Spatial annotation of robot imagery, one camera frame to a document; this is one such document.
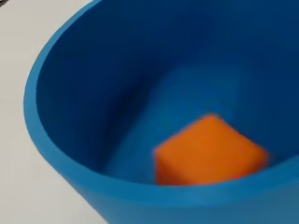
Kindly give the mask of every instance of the white surface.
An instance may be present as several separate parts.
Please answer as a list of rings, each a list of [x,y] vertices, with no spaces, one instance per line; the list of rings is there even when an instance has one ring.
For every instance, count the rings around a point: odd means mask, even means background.
[[[22,97],[38,52],[89,0],[9,0],[0,7],[0,223],[102,224],[38,154]]]

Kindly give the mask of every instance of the orange cube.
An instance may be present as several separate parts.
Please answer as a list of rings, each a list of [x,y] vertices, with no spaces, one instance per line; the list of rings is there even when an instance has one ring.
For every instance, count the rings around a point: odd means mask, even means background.
[[[224,120],[208,115],[154,151],[158,185],[209,185],[262,170],[269,155]]]

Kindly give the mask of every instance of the table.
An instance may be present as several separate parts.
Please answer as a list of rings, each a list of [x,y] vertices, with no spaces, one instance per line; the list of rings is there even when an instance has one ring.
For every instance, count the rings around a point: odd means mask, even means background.
[[[9,0],[0,7],[0,223],[106,223],[39,155],[22,112],[39,51],[88,2]]]

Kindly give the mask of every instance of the bowl rim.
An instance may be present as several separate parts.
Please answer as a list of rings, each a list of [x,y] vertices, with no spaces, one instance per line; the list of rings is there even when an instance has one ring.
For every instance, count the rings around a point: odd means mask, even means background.
[[[85,188],[96,195],[130,203],[167,207],[216,206],[233,203],[269,190],[280,189],[298,180],[299,156],[256,175],[218,185],[158,187],[98,174],[64,154],[50,140],[43,128],[36,105],[36,84],[43,63],[60,36],[76,20],[100,2],[101,0],[91,1],[51,37],[39,53],[26,83],[23,109],[28,132],[37,150],[58,173],[71,184]]]

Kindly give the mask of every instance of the orange foam block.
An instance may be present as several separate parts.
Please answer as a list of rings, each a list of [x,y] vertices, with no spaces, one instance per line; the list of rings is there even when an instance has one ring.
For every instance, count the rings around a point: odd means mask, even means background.
[[[269,156],[224,120],[208,115],[154,151],[158,185],[209,185],[262,170]]]

